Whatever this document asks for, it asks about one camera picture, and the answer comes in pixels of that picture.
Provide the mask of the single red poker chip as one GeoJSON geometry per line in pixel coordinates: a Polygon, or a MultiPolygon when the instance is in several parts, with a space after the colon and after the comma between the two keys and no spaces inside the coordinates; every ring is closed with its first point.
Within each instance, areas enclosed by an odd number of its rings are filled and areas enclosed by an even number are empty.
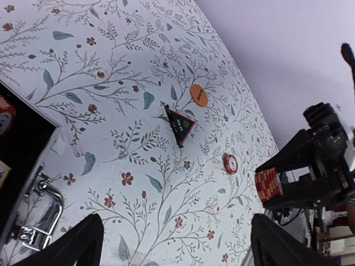
{"type": "Polygon", "coordinates": [[[234,175],[238,171],[238,163],[236,157],[232,154],[224,154],[223,156],[223,163],[225,171],[229,175],[234,175]]]}

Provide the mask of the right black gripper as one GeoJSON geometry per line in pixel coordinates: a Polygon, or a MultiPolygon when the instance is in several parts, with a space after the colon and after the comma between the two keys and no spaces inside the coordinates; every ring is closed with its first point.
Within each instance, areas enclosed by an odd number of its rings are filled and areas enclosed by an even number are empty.
{"type": "Polygon", "coordinates": [[[263,204],[265,209],[317,209],[338,206],[354,198],[354,133],[329,103],[303,113],[309,129],[300,130],[255,174],[275,168],[287,172],[308,167],[311,181],[285,184],[286,192],[263,204]]]}

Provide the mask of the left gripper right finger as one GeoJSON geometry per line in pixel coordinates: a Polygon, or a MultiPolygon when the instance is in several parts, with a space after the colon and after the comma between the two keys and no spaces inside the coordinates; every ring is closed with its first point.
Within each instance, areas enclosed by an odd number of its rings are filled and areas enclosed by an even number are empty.
{"type": "Polygon", "coordinates": [[[252,219],[251,248],[254,265],[323,265],[336,262],[306,247],[264,214],[252,219]]]}

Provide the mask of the blue playing card deck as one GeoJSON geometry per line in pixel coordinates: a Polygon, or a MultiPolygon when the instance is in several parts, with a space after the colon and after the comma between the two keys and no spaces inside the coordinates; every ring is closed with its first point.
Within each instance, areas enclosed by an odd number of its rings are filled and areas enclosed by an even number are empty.
{"type": "Polygon", "coordinates": [[[7,176],[9,175],[11,168],[4,162],[0,161],[0,188],[3,186],[7,176]]]}

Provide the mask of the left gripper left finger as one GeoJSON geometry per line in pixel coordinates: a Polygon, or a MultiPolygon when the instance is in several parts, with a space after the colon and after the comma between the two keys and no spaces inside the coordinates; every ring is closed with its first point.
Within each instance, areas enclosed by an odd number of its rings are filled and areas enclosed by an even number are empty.
{"type": "Polygon", "coordinates": [[[104,227],[98,214],[90,214],[42,251],[16,263],[17,266],[99,265],[104,227]]]}

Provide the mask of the orange poker chip stack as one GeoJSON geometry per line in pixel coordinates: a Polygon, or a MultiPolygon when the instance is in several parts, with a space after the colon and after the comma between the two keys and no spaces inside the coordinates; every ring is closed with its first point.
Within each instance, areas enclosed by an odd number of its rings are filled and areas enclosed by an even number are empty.
{"type": "Polygon", "coordinates": [[[283,196],[283,188],[277,170],[269,168],[255,173],[255,186],[261,203],[283,196]]]}

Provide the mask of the orange round button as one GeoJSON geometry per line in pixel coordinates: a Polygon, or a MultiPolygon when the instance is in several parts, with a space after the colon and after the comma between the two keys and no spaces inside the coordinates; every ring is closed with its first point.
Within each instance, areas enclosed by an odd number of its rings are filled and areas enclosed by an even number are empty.
{"type": "Polygon", "coordinates": [[[200,107],[206,107],[208,105],[208,96],[205,90],[197,84],[193,84],[190,87],[190,95],[193,101],[200,107]]]}

